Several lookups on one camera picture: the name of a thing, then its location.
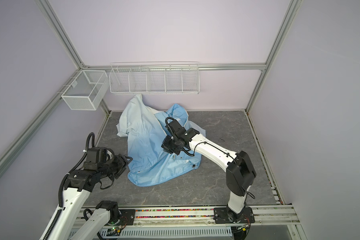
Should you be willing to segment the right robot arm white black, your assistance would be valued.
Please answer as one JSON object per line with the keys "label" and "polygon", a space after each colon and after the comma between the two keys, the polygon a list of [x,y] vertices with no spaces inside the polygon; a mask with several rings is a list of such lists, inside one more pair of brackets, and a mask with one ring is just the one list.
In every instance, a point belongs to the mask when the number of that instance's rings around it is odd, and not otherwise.
{"label": "right robot arm white black", "polygon": [[230,198],[225,211],[216,209],[215,221],[239,223],[244,219],[252,223],[252,209],[247,207],[246,199],[248,196],[255,197],[250,193],[250,189],[257,173],[249,155],[244,151],[236,153],[227,150],[208,140],[199,131],[193,128],[185,129],[172,117],[167,117],[165,124],[170,133],[162,143],[165,152],[176,155],[185,153],[190,157],[201,154],[226,173]]}

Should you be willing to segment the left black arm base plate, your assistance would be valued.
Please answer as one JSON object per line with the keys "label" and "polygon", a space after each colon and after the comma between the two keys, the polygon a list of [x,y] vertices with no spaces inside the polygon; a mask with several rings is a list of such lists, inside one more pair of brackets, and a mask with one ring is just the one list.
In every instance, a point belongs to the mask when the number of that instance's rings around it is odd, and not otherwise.
{"label": "left black arm base plate", "polygon": [[135,220],[135,209],[119,209],[111,211],[111,217],[108,226],[132,226]]}

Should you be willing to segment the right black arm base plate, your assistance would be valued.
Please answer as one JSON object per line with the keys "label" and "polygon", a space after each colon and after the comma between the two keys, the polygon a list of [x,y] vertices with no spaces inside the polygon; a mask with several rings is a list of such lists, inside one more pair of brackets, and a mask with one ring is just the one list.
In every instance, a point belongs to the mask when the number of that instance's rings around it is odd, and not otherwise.
{"label": "right black arm base plate", "polygon": [[229,207],[214,208],[216,224],[253,224],[255,217],[252,208],[245,206],[240,213],[235,213]]}

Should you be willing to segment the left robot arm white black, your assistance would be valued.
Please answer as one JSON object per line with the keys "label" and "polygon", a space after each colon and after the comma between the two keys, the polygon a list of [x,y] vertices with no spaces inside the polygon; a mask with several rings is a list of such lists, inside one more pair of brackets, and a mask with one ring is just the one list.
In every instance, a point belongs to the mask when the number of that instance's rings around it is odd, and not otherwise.
{"label": "left robot arm white black", "polygon": [[82,209],[96,184],[108,178],[112,183],[126,170],[132,157],[118,154],[112,149],[95,146],[95,134],[89,133],[84,155],[63,177],[58,191],[58,206],[51,217],[42,240],[102,239],[105,226],[120,234],[133,225],[135,212],[120,210],[115,201],[100,201],[95,210]]}

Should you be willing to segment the light blue jacket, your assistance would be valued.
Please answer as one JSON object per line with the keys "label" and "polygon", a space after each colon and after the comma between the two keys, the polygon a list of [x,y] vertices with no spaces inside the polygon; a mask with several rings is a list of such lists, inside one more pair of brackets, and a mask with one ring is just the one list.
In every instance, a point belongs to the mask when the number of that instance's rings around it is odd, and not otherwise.
{"label": "light blue jacket", "polygon": [[129,164],[128,179],[138,187],[162,184],[199,167],[201,154],[188,156],[169,154],[162,143],[169,132],[165,119],[172,117],[185,129],[193,128],[201,134],[206,131],[189,120],[188,112],[174,104],[167,111],[158,111],[143,102],[141,94],[135,95],[127,104],[117,124],[118,136],[126,137]]}

